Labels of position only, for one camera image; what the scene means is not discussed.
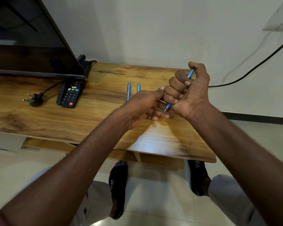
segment white wall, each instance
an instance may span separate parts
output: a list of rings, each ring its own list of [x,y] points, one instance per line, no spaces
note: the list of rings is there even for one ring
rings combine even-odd
[[[76,56],[185,69],[202,62],[212,85],[238,79],[283,43],[283,32],[261,30],[283,0],[43,1]],[[283,49],[209,97],[222,111],[283,117]]]

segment black sock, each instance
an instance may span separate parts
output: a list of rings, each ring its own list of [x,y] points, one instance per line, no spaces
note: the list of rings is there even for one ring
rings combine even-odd
[[[190,168],[190,186],[191,190],[197,196],[203,196],[203,180],[209,178],[208,173],[206,171],[204,162],[188,160],[189,168]]]
[[[125,161],[119,161],[110,171],[109,186],[111,190],[112,198],[117,201],[117,209],[114,216],[114,220],[119,219],[124,213],[125,205],[125,189],[128,178],[128,165]]]

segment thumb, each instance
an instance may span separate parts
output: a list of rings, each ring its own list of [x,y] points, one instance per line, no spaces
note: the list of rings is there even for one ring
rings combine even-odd
[[[159,100],[164,96],[165,86],[161,86],[158,90],[153,92],[155,100]]]

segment tv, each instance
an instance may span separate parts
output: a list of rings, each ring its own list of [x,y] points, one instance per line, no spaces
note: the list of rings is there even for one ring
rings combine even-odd
[[[0,74],[86,79],[79,61],[41,0],[0,0]]]

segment leg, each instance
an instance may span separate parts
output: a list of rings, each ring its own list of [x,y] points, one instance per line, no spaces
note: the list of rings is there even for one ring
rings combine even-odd
[[[46,168],[34,175],[24,188],[50,168]],[[115,164],[110,172],[109,184],[93,181],[70,225],[88,226],[104,220],[108,216],[113,219],[120,218],[124,212],[127,176],[127,163],[120,161]]]
[[[237,226],[265,226],[259,212],[228,175],[217,175],[212,180],[207,175],[204,162],[189,162],[191,189],[198,196],[209,196],[223,213]]]

